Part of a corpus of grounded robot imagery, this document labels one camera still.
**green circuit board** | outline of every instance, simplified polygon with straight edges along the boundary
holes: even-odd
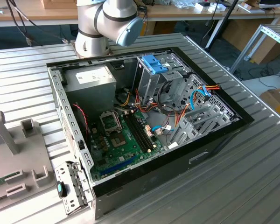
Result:
[[[11,174],[8,174],[2,178],[0,178],[0,185],[4,184],[5,183],[5,179],[9,178],[9,177],[12,177],[12,176],[15,176],[17,174],[19,174],[20,172],[14,172],[14,173],[11,173]]]
[[[144,125],[146,121],[141,112],[135,112],[130,116],[134,116],[134,118],[138,120],[139,125],[141,125],[141,127],[143,128],[143,131],[145,131]],[[112,139],[113,141],[118,139],[112,138],[112,135],[118,135],[117,132],[113,132],[113,134],[111,133],[107,136],[104,127],[99,120],[91,124],[91,129],[95,127],[96,133],[92,134],[90,142],[91,144],[96,145],[98,150],[102,151],[102,155],[100,155],[100,153],[97,155],[91,152],[91,156],[94,160],[94,166],[91,169],[91,176],[94,181],[98,181],[108,175],[119,172],[131,165],[137,164],[165,151],[160,141],[156,138],[153,138],[150,139],[150,141],[152,145],[154,145],[154,148],[151,150],[151,152],[143,152],[136,138],[133,136],[131,130],[129,129],[124,119],[124,115],[119,115],[118,118],[122,126],[121,137],[124,137],[125,142],[125,144],[118,147],[114,147],[112,143]],[[121,141],[123,141],[122,138],[118,139],[116,143],[120,143]],[[113,169],[114,166],[117,165],[119,165],[120,168],[116,168],[113,171],[104,174],[106,170]]]

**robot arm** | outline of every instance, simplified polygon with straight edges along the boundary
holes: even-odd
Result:
[[[75,47],[83,57],[107,54],[105,37],[125,47],[141,32],[142,19],[133,0],[78,0],[77,6],[79,33]]]

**wooden desk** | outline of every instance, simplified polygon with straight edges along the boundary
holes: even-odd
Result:
[[[40,0],[17,0],[18,8],[33,20],[37,25],[61,25],[61,24],[77,24],[77,9],[44,9]],[[0,7],[6,3],[0,0]],[[151,21],[188,21],[188,20],[210,20],[212,13],[199,12],[195,8],[180,9],[175,6],[154,5],[148,6],[148,20]],[[0,27],[14,26],[12,17],[8,9],[3,10],[4,14],[0,14]],[[213,39],[221,25],[227,10],[214,16],[215,20],[219,20],[211,35],[210,41]],[[243,9],[236,7],[229,19],[263,19],[274,18],[272,24],[276,24],[280,20],[280,10],[274,12],[268,11],[266,14],[250,14]]]

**floor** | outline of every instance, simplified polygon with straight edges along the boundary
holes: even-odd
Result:
[[[188,35],[195,42],[199,43],[202,36],[204,35],[207,27],[205,26],[205,21],[189,21],[189,31],[185,31],[187,26],[184,22],[178,22],[174,32],[181,32]],[[71,35],[69,25],[61,26],[41,26],[43,30],[49,31],[57,36],[62,36],[68,40],[74,40],[75,37]],[[38,30],[35,27],[28,27],[28,32],[35,38],[35,40],[41,45],[58,44],[61,41],[55,37],[51,37],[46,33]],[[202,46],[205,46],[209,36],[206,36],[202,42]],[[0,49],[10,49],[10,48],[22,48],[27,47],[26,39],[18,31],[16,27],[2,27],[0,28]],[[234,46],[229,44],[224,39],[217,39],[210,51],[210,54],[217,59],[222,65],[226,67],[231,67],[240,51]],[[256,77],[266,76],[268,74],[261,72],[262,68],[268,66],[269,74],[277,74],[280,70],[280,56],[275,60],[270,62],[268,65],[261,64],[257,65],[255,63],[243,61],[239,66],[239,69],[235,73],[237,77],[242,80],[248,80]]]

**aluminum table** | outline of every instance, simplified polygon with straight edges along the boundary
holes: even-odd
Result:
[[[100,224],[279,224],[280,116],[181,34],[144,36],[114,53],[179,47],[255,119],[217,156],[99,219]],[[71,160],[45,63],[75,59],[72,46],[0,50],[0,110],[7,127],[33,118],[52,166]],[[90,208],[66,217],[55,188],[0,211],[0,223],[91,224]]]

